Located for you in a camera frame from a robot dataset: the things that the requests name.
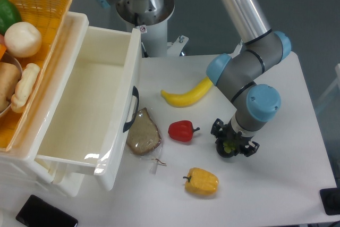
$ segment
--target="white table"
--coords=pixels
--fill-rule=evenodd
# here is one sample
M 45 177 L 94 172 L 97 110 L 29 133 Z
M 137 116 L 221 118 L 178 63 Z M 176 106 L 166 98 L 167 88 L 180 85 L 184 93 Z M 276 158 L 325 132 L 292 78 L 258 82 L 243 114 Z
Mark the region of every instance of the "white table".
M 90 177 L 77 197 L 47 194 L 35 188 L 0 186 L 4 226 L 21 226 L 14 219 L 30 194 L 35 194 L 79 220 L 79 226 L 273 226 L 332 222 L 319 190 L 336 187 L 298 57 L 291 53 L 280 65 L 259 77 L 257 83 L 275 87 L 282 107 L 255 136 L 258 152 L 249 158 L 218 156 L 210 129 L 216 118 L 228 122 L 235 108 L 213 88 L 188 108 L 167 105 L 159 92 L 182 93 L 205 76 L 213 56 L 143 59 L 140 108 L 147 107 L 163 136 L 161 160 L 151 174 L 151 161 L 125 150 L 111 192 L 99 190 Z M 192 143 L 183 145 L 167 135 L 175 121 L 191 120 Z M 217 175 L 215 196 L 199 198 L 184 190 L 182 179 L 191 167 Z

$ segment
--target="yellow banana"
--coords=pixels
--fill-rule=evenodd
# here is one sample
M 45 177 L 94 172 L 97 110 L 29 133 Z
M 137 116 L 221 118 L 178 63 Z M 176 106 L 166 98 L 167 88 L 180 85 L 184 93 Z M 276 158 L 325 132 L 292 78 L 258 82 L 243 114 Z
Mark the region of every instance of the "yellow banana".
M 192 90 L 184 94 L 167 93 L 164 90 L 160 91 L 162 97 L 169 105 L 174 107 L 187 107 L 199 101 L 212 87 L 213 83 L 208 77 L 201 80 Z

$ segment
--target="toy pepper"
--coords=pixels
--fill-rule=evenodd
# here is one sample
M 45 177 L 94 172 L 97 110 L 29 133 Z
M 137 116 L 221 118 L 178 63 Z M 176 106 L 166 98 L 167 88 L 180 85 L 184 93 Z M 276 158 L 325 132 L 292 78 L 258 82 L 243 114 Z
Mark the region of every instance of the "toy pepper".
M 0 0 L 0 34 L 5 35 L 7 29 L 21 21 L 21 15 L 16 6 L 9 0 Z
M 200 128 L 194 129 L 191 121 L 179 121 L 170 124 L 169 136 L 180 142 L 189 142 L 192 139 L 193 133 L 200 130 Z
M 217 191 L 218 178 L 209 171 L 194 167 L 189 170 L 185 189 L 193 194 L 211 195 Z

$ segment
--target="smartphone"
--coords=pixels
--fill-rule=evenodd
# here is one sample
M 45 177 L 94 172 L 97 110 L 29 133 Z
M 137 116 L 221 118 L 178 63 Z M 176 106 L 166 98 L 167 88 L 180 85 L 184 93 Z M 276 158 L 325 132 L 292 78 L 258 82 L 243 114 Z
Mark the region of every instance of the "smartphone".
M 31 195 L 15 218 L 29 227 L 76 227 L 78 220 Z

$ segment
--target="yellow basket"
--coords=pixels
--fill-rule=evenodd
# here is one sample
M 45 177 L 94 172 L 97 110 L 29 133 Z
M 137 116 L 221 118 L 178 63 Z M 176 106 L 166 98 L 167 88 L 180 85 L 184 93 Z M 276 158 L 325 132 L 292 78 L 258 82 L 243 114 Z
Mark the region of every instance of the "yellow basket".
M 9 0 L 18 8 L 23 21 L 33 24 L 42 35 L 39 52 L 30 58 L 18 58 L 23 69 L 28 63 L 40 66 L 40 73 L 22 114 L 10 111 L 0 119 L 0 151 L 9 151 L 23 127 L 43 80 L 48 62 L 61 32 L 72 0 Z

